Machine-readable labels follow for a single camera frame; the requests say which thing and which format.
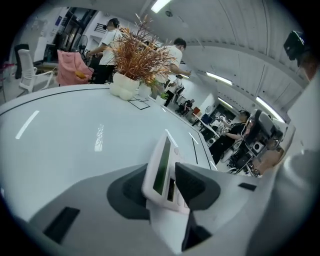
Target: white chair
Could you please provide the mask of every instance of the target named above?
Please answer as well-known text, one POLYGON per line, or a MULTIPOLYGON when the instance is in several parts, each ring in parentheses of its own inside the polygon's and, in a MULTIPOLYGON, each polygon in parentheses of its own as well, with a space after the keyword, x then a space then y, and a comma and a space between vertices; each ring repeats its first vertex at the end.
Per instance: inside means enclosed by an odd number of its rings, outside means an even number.
POLYGON ((36 74, 37 68, 34 67, 34 64, 30 56, 30 51, 26 49, 20 49, 18 50, 18 54, 21 60, 21 68, 22 68, 22 77, 21 77, 21 82, 19 86, 21 88, 27 89, 29 93, 32 93, 34 86, 36 84, 37 78, 40 76, 48 75, 48 81, 46 85, 40 90, 47 89, 54 75, 54 72, 48 71, 45 73, 36 74))

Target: pink chair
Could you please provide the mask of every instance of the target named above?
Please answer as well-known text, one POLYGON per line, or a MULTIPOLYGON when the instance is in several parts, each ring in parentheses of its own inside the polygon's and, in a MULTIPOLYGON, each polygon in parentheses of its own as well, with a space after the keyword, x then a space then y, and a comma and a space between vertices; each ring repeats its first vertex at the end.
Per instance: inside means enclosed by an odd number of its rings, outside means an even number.
POLYGON ((66 52, 62 50, 57 50, 57 52, 59 64, 56 81, 61 86, 88 84, 94 69, 86 66, 80 53, 66 52), (85 78, 76 76, 76 71, 82 72, 85 75, 85 78))

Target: white ceiling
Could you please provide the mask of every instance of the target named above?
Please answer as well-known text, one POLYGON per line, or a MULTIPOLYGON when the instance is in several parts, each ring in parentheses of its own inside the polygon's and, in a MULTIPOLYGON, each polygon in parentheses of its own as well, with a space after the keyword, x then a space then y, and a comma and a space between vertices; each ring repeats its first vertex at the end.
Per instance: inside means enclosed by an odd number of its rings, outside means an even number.
POLYGON ((274 0, 172 0, 157 14, 154 0, 50 0, 54 5, 111 13, 128 21, 148 14, 151 29, 162 41, 187 41, 183 60, 204 84, 236 109, 252 111, 264 99, 288 120, 287 110, 307 85, 283 43, 297 22, 274 0), (170 10, 173 17, 165 15, 170 10), (206 75, 233 82, 229 86, 206 75))

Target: man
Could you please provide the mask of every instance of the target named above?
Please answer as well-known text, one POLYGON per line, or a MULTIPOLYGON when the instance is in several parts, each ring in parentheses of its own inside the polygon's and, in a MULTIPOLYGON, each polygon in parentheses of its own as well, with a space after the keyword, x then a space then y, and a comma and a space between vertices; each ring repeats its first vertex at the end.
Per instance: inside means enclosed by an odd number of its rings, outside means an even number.
POLYGON ((224 120, 222 123, 231 128, 229 132, 225 132, 220 138, 218 138, 215 143, 209 148, 210 153, 212 155, 213 161, 217 164, 220 161, 222 154, 229 149, 236 140, 241 139, 240 133, 246 125, 248 118, 250 117, 250 113, 248 111, 242 111, 239 115, 240 123, 228 124, 224 120))
POLYGON ((168 90, 166 91, 166 93, 168 94, 168 98, 164 104, 165 107, 169 105, 170 101, 175 96, 176 91, 179 90, 180 87, 182 87, 182 78, 182 75, 178 74, 176 75, 175 81, 168 85, 168 90))
POLYGON ((163 47, 166 47, 169 57, 172 57, 172 59, 168 63, 168 66, 169 66, 169 70, 174 74, 170 74, 166 77, 162 75, 157 75, 156 79, 159 81, 159 83, 164 85, 166 84, 167 80, 174 81, 176 79, 176 75, 179 75, 179 74, 190 76, 191 72, 183 71, 179 68, 182 55, 183 55, 182 53, 187 47, 186 41, 183 40, 182 38, 177 38, 176 40, 174 40, 173 45, 163 46, 163 47))
POLYGON ((192 108, 192 105, 193 105, 194 102, 195 102, 194 99, 186 100, 184 104, 181 104, 179 106, 179 109, 177 110, 177 113, 179 113, 181 116, 184 116, 192 108))
POLYGON ((104 84, 106 80, 112 82, 115 63, 114 54, 110 48, 114 48, 115 42, 122 37, 121 32, 118 30, 119 24, 117 18, 110 19, 106 25, 107 32, 101 40, 99 47, 89 51, 86 55, 88 58, 91 55, 97 55, 99 53, 103 54, 96 70, 97 75, 94 81, 95 84, 104 84))

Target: curved white desk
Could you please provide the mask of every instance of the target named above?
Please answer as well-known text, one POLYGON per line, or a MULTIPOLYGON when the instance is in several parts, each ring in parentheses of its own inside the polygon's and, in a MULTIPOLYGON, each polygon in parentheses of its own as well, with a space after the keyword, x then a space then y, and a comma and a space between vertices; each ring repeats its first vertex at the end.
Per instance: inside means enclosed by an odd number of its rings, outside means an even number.
POLYGON ((190 124, 151 99, 139 110, 108 88, 52 88, 0 107, 0 181, 14 214, 28 221, 83 179, 147 163, 165 129, 187 163, 216 170, 190 124))

